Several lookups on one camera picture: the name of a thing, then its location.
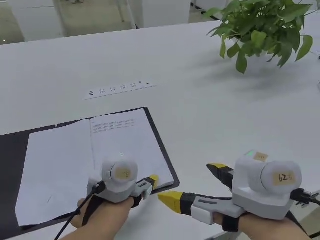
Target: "black notebook cover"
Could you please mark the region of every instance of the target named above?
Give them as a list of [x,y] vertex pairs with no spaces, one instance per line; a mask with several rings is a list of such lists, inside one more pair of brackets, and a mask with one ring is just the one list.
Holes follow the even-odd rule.
[[[119,114],[130,111],[135,111],[138,109],[144,109],[145,114],[149,120],[150,126],[153,130],[155,138],[159,144],[162,151],[163,157],[170,169],[173,176],[173,185],[166,186],[157,189],[152,192],[152,194],[157,194],[163,191],[167,191],[176,188],[180,185],[180,181],[176,174],[176,171],[170,161],[168,153],[166,151],[165,145],[163,144],[156,125],[151,117],[149,109],[147,107],[141,107],[136,109],[131,109],[127,111],[115,112],[111,114]],[[48,227],[60,222],[63,222],[69,214],[60,216],[52,221],[41,223],[38,225],[28,225],[19,227],[16,218],[15,207],[18,199],[18,193],[20,189],[20,184],[22,180],[25,158],[28,148],[29,135],[36,132],[41,132],[45,130],[61,128],[70,124],[74,124],[80,120],[70,121],[55,125],[40,127],[32,130],[26,130],[21,132],[10,133],[0,136],[0,183],[1,183],[1,198],[0,198],[0,240],[12,238],[21,234],[32,232],[44,227]]]

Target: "table surface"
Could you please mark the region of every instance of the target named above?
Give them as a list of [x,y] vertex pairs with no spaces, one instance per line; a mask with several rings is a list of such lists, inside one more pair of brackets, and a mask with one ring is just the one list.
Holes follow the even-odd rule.
[[[251,149],[300,163],[302,186],[318,190],[318,57],[310,53],[282,69],[264,63],[259,73],[242,75],[234,60],[219,57],[221,40],[206,36],[218,24],[0,46],[0,134],[148,107],[181,181],[177,191],[230,196],[206,163],[233,167]],[[90,89],[136,81],[157,86],[81,101]],[[61,227],[14,240],[52,240]],[[175,214],[152,196],[132,211],[117,239],[201,240],[222,233],[220,226]]]

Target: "yellow label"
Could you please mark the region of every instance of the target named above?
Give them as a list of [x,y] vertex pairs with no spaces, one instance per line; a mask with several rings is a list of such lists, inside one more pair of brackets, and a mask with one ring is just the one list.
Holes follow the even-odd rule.
[[293,171],[275,172],[273,174],[273,185],[290,185],[296,183],[296,175]]
[[253,157],[254,160],[261,161],[261,162],[265,162],[267,158],[268,158],[268,155],[261,152],[257,152]]
[[129,179],[131,178],[131,171],[127,167],[118,167],[115,170],[115,177],[117,179]]

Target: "electrical outlet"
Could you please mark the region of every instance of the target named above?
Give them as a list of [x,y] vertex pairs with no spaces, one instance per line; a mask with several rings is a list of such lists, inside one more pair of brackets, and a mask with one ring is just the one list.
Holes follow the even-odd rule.
[[151,87],[155,87],[155,85],[147,81],[146,82],[137,81],[137,82],[131,82],[131,83],[122,84],[118,86],[101,87],[101,88],[88,91],[82,100],[94,99],[94,98],[99,98],[99,97],[104,97],[104,96],[109,96],[114,94],[121,94],[125,92],[131,92],[131,91],[146,89]]

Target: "black strap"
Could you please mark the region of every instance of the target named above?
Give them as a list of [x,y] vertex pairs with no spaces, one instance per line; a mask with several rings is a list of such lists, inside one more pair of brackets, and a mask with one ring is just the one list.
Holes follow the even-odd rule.
[[307,232],[304,230],[304,228],[301,226],[301,224],[298,222],[298,220],[296,219],[295,215],[293,215],[293,213],[291,211],[289,211],[286,216],[287,219],[291,220],[292,222],[294,222],[296,225],[299,226],[299,228],[301,228],[302,231],[304,231],[305,234],[307,234]]
[[134,209],[135,207],[139,206],[139,204],[140,204],[140,202],[142,200],[142,195],[134,197],[133,200],[134,200],[134,204],[132,206],[132,209]]
[[225,232],[237,233],[239,231],[239,219],[231,216],[223,215],[222,229]]
[[[240,220],[240,218],[242,216],[247,215],[247,214],[249,214],[249,213],[246,212],[246,213],[242,214],[238,218],[234,218],[234,217],[231,217],[231,216],[224,215],[223,219],[222,219],[222,229],[223,229],[223,231],[230,232],[230,233],[237,233],[239,231],[239,220]],[[298,222],[298,220],[295,218],[295,216],[292,214],[291,211],[289,211],[285,217],[287,219],[291,220],[292,222],[294,222],[296,225],[298,225],[299,228],[301,228],[306,233],[304,228],[301,226],[301,224]]]
[[103,204],[106,200],[104,200],[101,197],[98,197],[96,195],[93,195],[91,198],[89,205],[84,213],[83,220],[82,220],[82,226],[87,225],[90,217],[94,212],[100,207],[101,204]]

